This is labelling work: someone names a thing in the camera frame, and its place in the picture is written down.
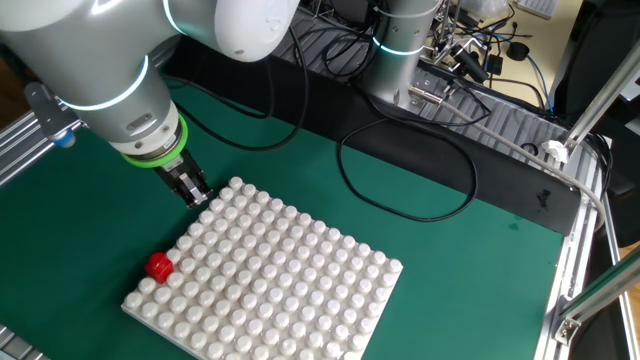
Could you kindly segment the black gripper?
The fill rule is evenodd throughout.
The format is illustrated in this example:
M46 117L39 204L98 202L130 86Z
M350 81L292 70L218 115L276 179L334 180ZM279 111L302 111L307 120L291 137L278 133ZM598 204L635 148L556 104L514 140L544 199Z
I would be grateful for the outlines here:
M205 193L204 172L187 149L183 149L167 164L154 167L153 170L176 194L194 194L195 190Z

